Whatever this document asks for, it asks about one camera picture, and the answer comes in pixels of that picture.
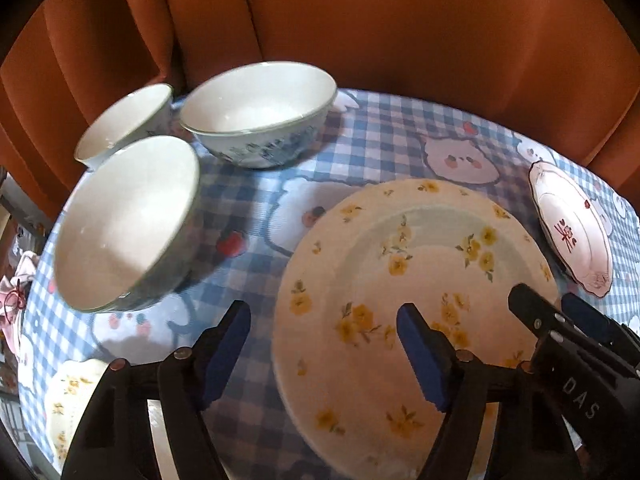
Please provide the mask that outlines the blue checkered bear tablecloth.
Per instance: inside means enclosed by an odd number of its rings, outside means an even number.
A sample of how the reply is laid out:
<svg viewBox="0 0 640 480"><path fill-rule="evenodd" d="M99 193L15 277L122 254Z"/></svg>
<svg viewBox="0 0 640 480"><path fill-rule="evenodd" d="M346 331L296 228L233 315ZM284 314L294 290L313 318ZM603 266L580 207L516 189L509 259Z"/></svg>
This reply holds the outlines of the blue checkered bear tablecloth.
<svg viewBox="0 0 640 480"><path fill-rule="evenodd" d="M32 459L51 467L46 431L48 380L65 362L125 358L154 362L193 344L232 300L252 309L252 332L228 388L206 420L217 451L238 479L329 479L285 414L271 370L273 305L288 259L308 226L358 186L432 178L426 141L477 156L477 191L500 204L533 236L541 233L530 198L530 165L554 162L596 203L613 249L614 281L598 307L610 318L639 324L639 218L627 193L556 152L462 110L400 96L343 90L319 140L296 164L253 171L201 152L204 229L190 278L149 309L81 314L64 304L53 277L55 240L48 240L23 318L27 346L20 363L24 425Z"/></svg>

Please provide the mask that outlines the pile of clothes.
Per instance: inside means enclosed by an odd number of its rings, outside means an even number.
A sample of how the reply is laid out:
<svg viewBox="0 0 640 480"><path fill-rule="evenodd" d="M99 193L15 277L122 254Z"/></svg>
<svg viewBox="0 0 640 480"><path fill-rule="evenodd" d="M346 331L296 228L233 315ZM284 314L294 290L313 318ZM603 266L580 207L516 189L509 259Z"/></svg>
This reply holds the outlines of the pile of clothes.
<svg viewBox="0 0 640 480"><path fill-rule="evenodd" d="M1 330L9 350L18 356L17 320L26 308L30 284L34 280L40 257L30 250L26 250L18 260L12 278L3 275L1 278Z"/></svg>

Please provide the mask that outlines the medium yellow floral plate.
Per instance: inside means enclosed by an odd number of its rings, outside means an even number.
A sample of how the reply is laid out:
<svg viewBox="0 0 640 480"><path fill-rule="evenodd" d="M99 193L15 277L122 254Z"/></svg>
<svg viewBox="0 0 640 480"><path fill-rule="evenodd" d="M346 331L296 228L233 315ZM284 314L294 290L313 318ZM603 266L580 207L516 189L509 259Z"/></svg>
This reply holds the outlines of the medium yellow floral plate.
<svg viewBox="0 0 640 480"><path fill-rule="evenodd" d="M512 370L532 333L510 310L518 286L555 302L536 240L483 194L434 179L355 186L288 182L269 238L287 252L272 362L307 444L352 479L414 479L458 391L472 396L488 460L496 408L469 367Z"/></svg>

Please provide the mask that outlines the red rimmed white plate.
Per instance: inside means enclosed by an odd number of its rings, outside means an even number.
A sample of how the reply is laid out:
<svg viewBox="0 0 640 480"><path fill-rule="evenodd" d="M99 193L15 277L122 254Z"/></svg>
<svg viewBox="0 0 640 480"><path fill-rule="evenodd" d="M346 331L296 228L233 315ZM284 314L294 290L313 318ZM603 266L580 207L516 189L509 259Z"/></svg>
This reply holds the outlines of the red rimmed white plate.
<svg viewBox="0 0 640 480"><path fill-rule="evenodd" d="M593 201L571 176L550 162L534 162L528 182L555 255L586 292L605 297L612 288L613 255Z"/></svg>

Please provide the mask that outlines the orange curtain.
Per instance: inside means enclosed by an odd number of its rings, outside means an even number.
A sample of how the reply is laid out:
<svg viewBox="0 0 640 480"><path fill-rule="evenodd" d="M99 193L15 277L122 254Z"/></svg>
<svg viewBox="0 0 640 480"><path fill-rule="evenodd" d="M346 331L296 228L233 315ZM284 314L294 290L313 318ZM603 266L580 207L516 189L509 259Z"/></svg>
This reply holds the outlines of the orange curtain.
<svg viewBox="0 0 640 480"><path fill-rule="evenodd" d="M44 0L1 59L2 165L55 218L107 107L270 60L467 110L638 202L639 50L604 0Z"/></svg>

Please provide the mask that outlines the large yellow floral plate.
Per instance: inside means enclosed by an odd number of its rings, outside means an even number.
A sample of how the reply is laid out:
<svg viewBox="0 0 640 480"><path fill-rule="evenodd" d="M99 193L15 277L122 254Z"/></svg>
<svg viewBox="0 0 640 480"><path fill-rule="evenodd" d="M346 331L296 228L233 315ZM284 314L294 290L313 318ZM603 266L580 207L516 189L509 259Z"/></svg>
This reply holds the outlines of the large yellow floral plate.
<svg viewBox="0 0 640 480"><path fill-rule="evenodd" d="M47 382L44 395L46 436L53 453L53 467L59 474L62 474L81 416L106 368L107 364L97 359L66 361ZM176 468L170 460L160 402L149 400L148 413L160 476L162 479L177 479Z"/></svg>

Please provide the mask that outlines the blue patterned white bowl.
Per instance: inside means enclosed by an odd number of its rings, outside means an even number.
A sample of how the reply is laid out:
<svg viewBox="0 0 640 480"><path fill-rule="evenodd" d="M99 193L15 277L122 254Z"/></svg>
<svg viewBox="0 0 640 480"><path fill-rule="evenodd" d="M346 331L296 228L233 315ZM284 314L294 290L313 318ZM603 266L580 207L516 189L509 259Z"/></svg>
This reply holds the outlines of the blue patterned white bowl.
<svg viewBox="0 0 640 480"><path fill-rule="evenodd" d="M312 147L336 95L335 80L319 67L254 63L194 89L183 101L179 120L224 162L267 169L286 165Z"/></svg>

